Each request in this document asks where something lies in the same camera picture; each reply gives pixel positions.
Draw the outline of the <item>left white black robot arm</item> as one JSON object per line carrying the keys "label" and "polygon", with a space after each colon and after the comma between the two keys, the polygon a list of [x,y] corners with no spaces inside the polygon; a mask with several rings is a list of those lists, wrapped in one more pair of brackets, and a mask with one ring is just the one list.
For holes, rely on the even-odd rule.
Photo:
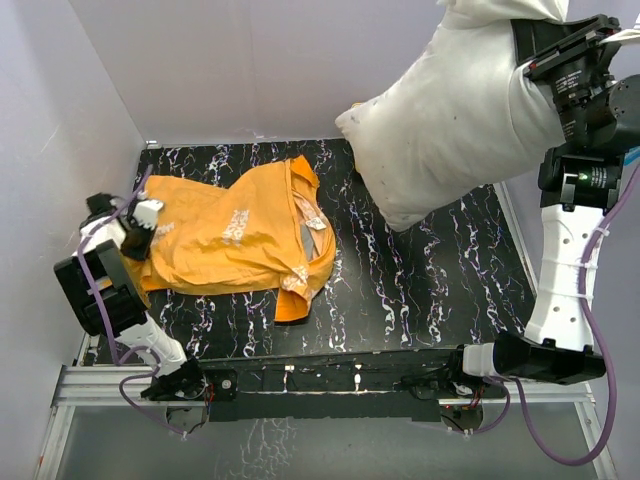
{"label": "left white black robot arm", "polygon": [[85,332],[127,347],[156,373],[142,397],[154,401],[196,399],[207,376],[181,343],[152,317],[147,294],[130,261],[150,256],[164,204],[145,193],[128,200],[107,193],[86,199],[80,245],[54,265],[55,276]]}

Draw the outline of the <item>aluminium frame rail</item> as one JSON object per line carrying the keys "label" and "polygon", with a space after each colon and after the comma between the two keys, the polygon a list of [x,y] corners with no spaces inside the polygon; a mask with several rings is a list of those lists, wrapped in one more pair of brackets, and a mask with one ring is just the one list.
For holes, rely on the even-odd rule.
{"label": "aluminium frame rail", "polygon": [[160,324],[214,386],[206,420],[397,417],[470,434],[494,420],[492,407],[590,400],[586,385],[466,390],[445,372],[459,345],[522,332],[533,307],[534,276],[503,185],[477,188],[395,234],[343,140],[148,147],[139,167],[228,187],[297,156],[319,178],[336,237],[332,275],[305,318],[277,325],[272,290],[151,297]]}

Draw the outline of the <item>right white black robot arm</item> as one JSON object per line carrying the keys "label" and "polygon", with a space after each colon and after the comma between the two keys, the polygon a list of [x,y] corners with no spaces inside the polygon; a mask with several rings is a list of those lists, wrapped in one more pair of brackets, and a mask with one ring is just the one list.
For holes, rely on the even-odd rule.
{"label": "right white black robot arm", "polygon": [[544,247],[537,298],[525,332],[461,345],[445,381],[466,397],[490,377],[571,385],[603,376],[584,306],[592,299],[597,235],[621,205],[626,155],[639,145],[639,78],[617,81],[609,67],[635,30],[614,17],[580,21],[515,20],[516,58],[524,75],[550,87],[564,144],[547,151],[538,175]]}

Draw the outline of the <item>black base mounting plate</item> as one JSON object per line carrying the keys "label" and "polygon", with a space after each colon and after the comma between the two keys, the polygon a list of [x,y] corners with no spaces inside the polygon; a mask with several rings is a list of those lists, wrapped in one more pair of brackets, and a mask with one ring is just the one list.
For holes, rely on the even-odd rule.
{"label": "black base mounting plate", "polygon": [[259,418],[409,418],[437,422],[440,404],[467,407],[505,392],[450,372],[447,350],[230,358],[198,362],[206,385],[195,400],[211,422]]}

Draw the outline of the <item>white pillow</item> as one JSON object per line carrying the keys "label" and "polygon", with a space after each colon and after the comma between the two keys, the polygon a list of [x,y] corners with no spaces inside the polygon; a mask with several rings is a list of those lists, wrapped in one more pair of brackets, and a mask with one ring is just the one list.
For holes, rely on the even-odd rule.
{"label": "white pillow", "polygon": [[551,92],[516,60],[515,19],[566,19],[565,1],[449,1],[421,56],[336,126],[388,226],[402,232],[474,188],[535,169],[564,136]]}

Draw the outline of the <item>orange pillowcase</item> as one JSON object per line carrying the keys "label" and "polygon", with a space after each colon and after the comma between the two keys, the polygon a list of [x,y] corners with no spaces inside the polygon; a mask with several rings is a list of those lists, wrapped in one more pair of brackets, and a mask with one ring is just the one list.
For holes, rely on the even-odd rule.
{"label": "orange pillowcase", "polygon": [[336,238],[304,156],[245,172],[230,187],[152,175],[163,202],[145,261],[130,261],[147,291],[226,295],[275,289],[274,319],[305,318],[332,274]]}

